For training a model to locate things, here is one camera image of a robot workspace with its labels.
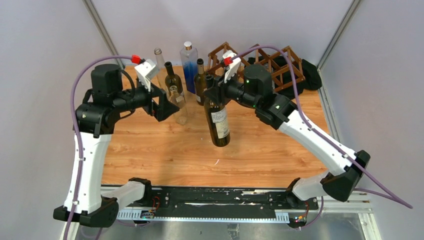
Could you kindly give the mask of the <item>dark bottle rack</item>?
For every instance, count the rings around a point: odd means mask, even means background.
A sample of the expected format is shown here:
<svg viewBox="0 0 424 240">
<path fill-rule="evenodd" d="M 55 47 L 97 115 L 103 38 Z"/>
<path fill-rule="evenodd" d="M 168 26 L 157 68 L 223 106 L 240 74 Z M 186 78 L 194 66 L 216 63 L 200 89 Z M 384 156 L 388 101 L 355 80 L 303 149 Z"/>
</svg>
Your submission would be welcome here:
<svg viewBox="0 0 424 240">
<path fill-rule="evenodd" d="M 211 141 L 216 147 L 225 147 L 231 140 L 227 110 L 224 105 L 214 103 L 205 93 L 203 95 Z"/>
</svg>

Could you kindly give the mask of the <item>dark bottle barcode label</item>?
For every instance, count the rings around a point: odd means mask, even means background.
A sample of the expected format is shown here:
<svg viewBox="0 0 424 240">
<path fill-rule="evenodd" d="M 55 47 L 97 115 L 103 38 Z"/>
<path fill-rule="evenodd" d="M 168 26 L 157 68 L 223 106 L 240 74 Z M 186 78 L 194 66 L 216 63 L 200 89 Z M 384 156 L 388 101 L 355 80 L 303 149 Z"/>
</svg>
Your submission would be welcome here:
<svg viewBox="0 0 424 240">
<path fill-rule="evenodd" d="M 205 102 L 204 90 L 207 88 L 206 73 L 204 69 L 204 61 L 198 58 L 197 61 L 197 74 L 194 77 L 195 96 L 199 105 L 203 106 Z"/>
</svg>

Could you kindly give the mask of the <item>dark bottle white label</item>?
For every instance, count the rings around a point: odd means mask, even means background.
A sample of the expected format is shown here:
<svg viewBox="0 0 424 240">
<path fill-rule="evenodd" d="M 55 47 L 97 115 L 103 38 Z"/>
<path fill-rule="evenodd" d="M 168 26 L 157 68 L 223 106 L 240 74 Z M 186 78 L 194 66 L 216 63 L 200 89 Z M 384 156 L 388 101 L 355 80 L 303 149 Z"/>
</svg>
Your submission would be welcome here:
<svg viewBox="0 0 424 240">
<path fill-rule="evenodd" d="M 176 86 L 180 95 L 184 96 L 183 84 L 179 75 L 174 72 L 172 63 L 167 61 L 164 63 L 167 76 L 165 77 L 165 85 L 167 89 L 167 97 L 171 97 L 171 86 Z"/>
</svg>

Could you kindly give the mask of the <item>clear round glass bottle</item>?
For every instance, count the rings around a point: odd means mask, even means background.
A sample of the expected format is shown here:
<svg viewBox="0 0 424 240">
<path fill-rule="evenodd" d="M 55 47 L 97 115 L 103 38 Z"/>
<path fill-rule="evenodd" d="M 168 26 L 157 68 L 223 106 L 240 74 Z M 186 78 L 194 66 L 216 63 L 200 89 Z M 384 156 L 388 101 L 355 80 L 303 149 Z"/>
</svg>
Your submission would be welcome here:
<svg viewBox="0 0 424 240">
<path fill-rule="evenodd" d="M 154 49 L 154 54 L 155 54 L 155 58 L 156 58 L 156 65 L 159 69 L 158 74 L 156 75 L 159 86 L 165 90 L 166 94 L 169 96 L 169 90 L 168 87 L 166 86 L 166 76 L 167 74 L 167 70 L 165 68 L 165 60 L 162 54 L 162 50 L 157 47 Z"/>
</svg>

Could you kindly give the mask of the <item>blue square glass bottle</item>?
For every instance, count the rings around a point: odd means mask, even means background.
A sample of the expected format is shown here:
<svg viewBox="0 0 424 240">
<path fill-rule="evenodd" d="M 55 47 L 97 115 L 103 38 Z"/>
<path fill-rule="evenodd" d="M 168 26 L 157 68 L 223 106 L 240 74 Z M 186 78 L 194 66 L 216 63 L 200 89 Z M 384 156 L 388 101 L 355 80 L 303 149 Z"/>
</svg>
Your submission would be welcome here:
<svg viewBox="0 0 424 240">
<path fill-rule="evenodd" d="M 184 79 L 186 84 L 186 89 L 190 93 L 195 93 L 195 83 L 194 78 L 198 73 L 197 59 L 198 59 L 198 50 L 193 47 L 190 41 L 186 41 L 183 44 L 183 48 L 180 50 L 180 59 L 183 67 Z"/>
</svg>

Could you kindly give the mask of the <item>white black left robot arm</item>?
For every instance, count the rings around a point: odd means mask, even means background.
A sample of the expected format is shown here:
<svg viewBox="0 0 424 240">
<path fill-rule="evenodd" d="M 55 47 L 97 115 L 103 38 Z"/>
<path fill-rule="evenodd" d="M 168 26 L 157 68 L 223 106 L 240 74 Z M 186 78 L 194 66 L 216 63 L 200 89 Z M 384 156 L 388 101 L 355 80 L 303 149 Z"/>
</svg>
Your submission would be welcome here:
<svg viewBox="0 0 424 240">
<path fill-rule="evenodd" d="M 137 202 L 149 206 L 154 200 L 149 180 L 133 177 L 108 193 L 101 194 L 105 156 L 119 120 L 142 108 L 157 121 L 166 120 L 179 108 L 166 92 L 152 84 L 159 68 L 150 62 L 135 66 L 140 86 L 124 89 L 126 72 L 117 64 L 101 64 L 91 71 L 91 89 L 75 108 L 75 158 L 71 185 L 62 206 L 53 211 L 55 220 L 77 222 L 86 227 L 108 228 L 119 211 Z"/>
</svg>

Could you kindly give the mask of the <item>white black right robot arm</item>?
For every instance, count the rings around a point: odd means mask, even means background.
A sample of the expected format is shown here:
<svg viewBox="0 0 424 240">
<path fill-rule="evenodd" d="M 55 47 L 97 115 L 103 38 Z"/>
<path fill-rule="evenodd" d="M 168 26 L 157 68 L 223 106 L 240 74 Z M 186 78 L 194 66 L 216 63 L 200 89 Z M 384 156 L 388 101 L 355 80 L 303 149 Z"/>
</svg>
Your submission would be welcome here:
<svg viewBox="0 0 424 240">
<path fill-rule="evenodd" d="M 266 125 L 295 139 L 326 167 L 327 172 L 296 178 L 286 188 L 285 201 L 298 209 L 305 201 L 321 196 L 346 202 L 363 176 L 370 155 L 350 149 L 317 127 L 300 107 L 284 95 L 275 93 L 272 76 L 260 64 L 249 65 L 243 82 L 226 72 L 221 77 L 207 75 L 204 95 L 216 104 L 233 100 L 255 110 L 256 117 Z"/>
</svg>

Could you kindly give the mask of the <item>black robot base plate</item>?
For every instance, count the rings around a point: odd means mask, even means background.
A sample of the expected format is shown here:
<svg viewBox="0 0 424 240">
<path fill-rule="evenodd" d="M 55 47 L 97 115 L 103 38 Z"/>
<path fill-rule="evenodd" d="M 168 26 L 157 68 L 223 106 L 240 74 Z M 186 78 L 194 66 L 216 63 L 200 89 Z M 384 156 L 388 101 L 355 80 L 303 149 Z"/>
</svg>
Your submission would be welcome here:
<svg viewBox="0 0 424 240">
<path fill-rule="evenodd" d="M 122 209 L 117 219 L 134 222 L 282 223 L 305 220 L 316 198 L 291 206 L 284 189 L 158 186 L 152 199 Z"/>
</svg>

